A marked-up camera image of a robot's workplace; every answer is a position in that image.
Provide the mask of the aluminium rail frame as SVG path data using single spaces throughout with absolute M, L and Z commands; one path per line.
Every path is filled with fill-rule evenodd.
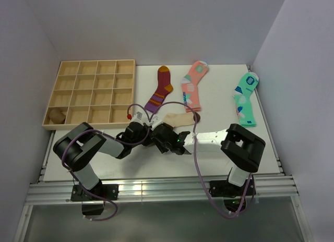
M 299 193 L 292 176 L 278 174 L 255 177 L 257 197 L 290 197 L 293 214 L 301 231 L 301 241 L 313 241 L 301 206 Z M 114 180 L 119 184 L 119 202 L 202 200 L 206 196 L 197 177 Z M 47 183 L 41 176 L 37 184 L 29 187 L 14 241 L 23 241 L 32 209 L 37 205 L 69 204 L 72 183 L 60 181 Z

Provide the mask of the cream brown striped sock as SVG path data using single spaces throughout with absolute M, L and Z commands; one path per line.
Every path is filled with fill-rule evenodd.
M 162 122 L 173 128 L 191 126 L 195 124 L 195 117 L 192 112 L 182 114 L 168 113 L 164 116 Z

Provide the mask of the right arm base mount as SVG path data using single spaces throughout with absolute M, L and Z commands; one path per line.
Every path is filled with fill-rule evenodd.
M 227 180 L 211 180 L 209 193 L 212 197 L 236 198 L 243 195 L 247 180 L 242 187 L 230 184 Z

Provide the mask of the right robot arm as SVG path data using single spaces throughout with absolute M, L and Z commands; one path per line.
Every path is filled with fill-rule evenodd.
M 249 175 L 258 172 L 266 146 L 262 138 L 239 124 L 215 132 L 179 134 L 167 124 L 159 124 L 152 131 L 151 140 L 161 153 L 191 154 L 195 160 L 198 152 L 223 152 L 233 162 L 226 182 L 226 190 L 232 195 L 239 194 Z

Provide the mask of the mint green patterned sock pair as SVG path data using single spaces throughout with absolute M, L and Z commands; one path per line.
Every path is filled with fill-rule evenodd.
M 255 127 L 256 121 L 253 114 L 250 97 L 259 83 L 259 78 L 254 72 L 246 73 L 233 91 L 238 122 L 243 127 Z

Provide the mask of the maroon purple striped sock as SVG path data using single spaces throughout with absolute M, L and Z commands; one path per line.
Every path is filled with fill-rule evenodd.
M 145 110 L 154 113 L 160 105 L 163 104 L 166 97 L 173 91 L 171 84 L 170 70 L 166 66 L 161 66 L 158 69 L 158 85 L 151 96 L 149 101 L 145 105 Z

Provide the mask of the tan brown ribbed sock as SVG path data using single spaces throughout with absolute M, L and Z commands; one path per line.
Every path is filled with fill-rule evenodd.
M 49 112 L 49 119 L 53 124 L 63 124 L 65 122 L 66 115 L 63 114 L 59 108 L 55 108 Z

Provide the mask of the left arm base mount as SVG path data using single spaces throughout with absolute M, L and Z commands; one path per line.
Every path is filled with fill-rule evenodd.
M 118 211 L 118 206 L 114 202 L 118 199 L 118 190 L 118 184 L 102 184 L 91 191 L 84 190 L 81 185 L 74 185 L 70 201 L 81 202 L 81 212 L 86 218 L 91 218 L 93 221 L 104 221 L 114 217 Z M 97 218 L 103 213 L 107 203 L 115 207 L 114 212 L 108 217 Z

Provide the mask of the pink patterned sock pair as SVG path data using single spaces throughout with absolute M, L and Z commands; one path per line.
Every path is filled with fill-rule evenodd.
M 209 67 L 206 62 L 196 61 L 189 69 L 188 73 L 182 78 L 181 88 L 183 103 L 189 106 L 194 112 L 201 110 L 198 84 L 208 70 Z

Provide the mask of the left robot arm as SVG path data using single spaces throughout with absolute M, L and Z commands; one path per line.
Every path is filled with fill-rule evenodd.
M 106 197 L 101 179 L 96 175 L 90 161 L 101 152 L 116 159 L 130 155 L 140 144 L 149 144 L 150 128 L 147 124 L 131 122 L 117 137 L 94 129 L 83 122 L 56 141 L 53 152 L 83 186 L 83 194 L 90 200 Z

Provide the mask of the wooden compartment tray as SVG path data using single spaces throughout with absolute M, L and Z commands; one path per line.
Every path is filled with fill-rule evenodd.
M 42 126 L 65 130 L 87 122 L 95 128 L 122 128 L 134 103 L 133 59 L 62 61 Z M 59 108 L 63 124 L 53 124 L 49 112 Z

